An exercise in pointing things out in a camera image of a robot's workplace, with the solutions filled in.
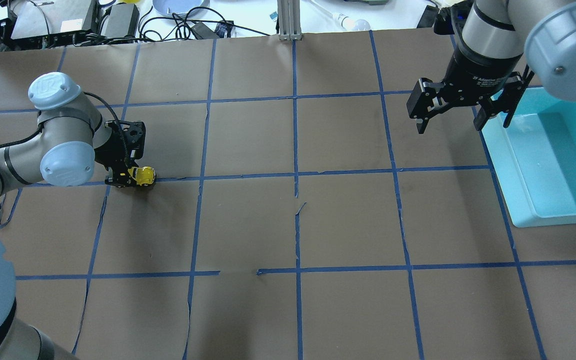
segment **yellow object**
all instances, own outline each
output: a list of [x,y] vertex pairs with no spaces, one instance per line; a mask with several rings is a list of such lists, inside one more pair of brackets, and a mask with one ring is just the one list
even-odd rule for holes
[[130,174],[132,178],[137,182],[137,186],[148,187],[155,183],[157,175],[155,174],[155,169],[150,166],[144,167],[132,167],[130,168]]

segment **light blue tray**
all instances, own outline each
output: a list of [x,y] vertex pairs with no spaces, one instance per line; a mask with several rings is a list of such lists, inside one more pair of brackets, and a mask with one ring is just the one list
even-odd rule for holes
[[529,88],[507,129],[505,115],[482,133],[512,223],[576,224],[576,102]]

